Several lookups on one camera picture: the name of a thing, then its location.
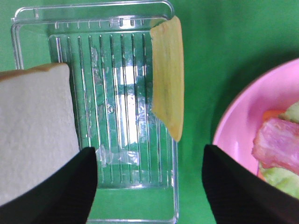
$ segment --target green background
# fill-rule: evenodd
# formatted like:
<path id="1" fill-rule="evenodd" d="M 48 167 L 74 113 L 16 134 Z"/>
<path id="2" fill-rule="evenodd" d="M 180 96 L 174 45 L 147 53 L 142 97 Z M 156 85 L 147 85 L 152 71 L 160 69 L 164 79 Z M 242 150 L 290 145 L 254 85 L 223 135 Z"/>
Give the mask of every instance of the green background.
<path id="1" fill-rule="evenodd" d="M 0 71 L 14 69 L 10 37 L 25 6 L 90 0 L 1 0 Z M 171 0 L 183 29 L 185 123 L 179 144 L 180 224 L 214 224 L 201 183 L 204 145 L 233 98 L 254 78 L 299 56 L 295 0 Z"/>

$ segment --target clear plastic tray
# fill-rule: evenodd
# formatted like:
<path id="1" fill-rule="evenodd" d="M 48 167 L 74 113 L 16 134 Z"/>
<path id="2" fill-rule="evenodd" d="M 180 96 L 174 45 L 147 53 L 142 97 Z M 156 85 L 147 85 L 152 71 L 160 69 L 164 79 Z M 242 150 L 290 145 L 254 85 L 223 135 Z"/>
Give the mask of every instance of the clear plastic tray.
<path id="1" fill-rule="evenodd" d="M 80 147 L 98 156 L 88 223 L 176 223 L 177 143 L 151 112 L 150 29 L 174 16 L 164 0 L 20 8 L 16 67 L 67 63 Z"/>

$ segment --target cheese slice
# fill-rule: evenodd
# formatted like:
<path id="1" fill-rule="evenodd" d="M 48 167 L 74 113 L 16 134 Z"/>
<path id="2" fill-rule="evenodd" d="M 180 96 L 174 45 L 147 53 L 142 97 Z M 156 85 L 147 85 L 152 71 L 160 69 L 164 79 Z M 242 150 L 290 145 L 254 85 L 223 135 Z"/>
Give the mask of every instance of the cheese slice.
<path id="1" fill-rule="evenodd" d="M 66 64 L 0 72 L 0 204 L 79 152 Z"/>
<path id="2" fill-rule="evenodd" d="M 179 141 L 184 123 L 184 51 L 178 17 L 150 30 L 153 50 L 152 112 Z"/>

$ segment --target ham slice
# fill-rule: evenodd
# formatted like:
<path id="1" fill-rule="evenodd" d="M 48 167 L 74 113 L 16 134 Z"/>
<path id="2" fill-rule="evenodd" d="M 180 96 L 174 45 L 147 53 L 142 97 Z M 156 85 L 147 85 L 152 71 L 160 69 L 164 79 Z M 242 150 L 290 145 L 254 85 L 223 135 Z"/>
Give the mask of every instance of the ham slice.
<path id="1" fill-rule="evenodd" d="M 299 175 L 299 124 L 270 118 L 253 143 L 252 155 L 264 168 L 281 167 Z"/>

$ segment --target green lettuce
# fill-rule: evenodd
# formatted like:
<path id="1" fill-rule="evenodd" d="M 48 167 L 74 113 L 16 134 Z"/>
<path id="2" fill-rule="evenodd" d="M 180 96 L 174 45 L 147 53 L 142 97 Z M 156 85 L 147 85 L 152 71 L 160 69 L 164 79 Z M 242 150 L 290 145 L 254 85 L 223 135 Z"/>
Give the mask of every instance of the green lettuce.
<path id="1" fill-rule="evenodd" d="M 261 163 L 259 163 L 259 169 L 268 184 L 299 199 L 299 176 L 297 174 L 278 167 L 265 169 Z"/>

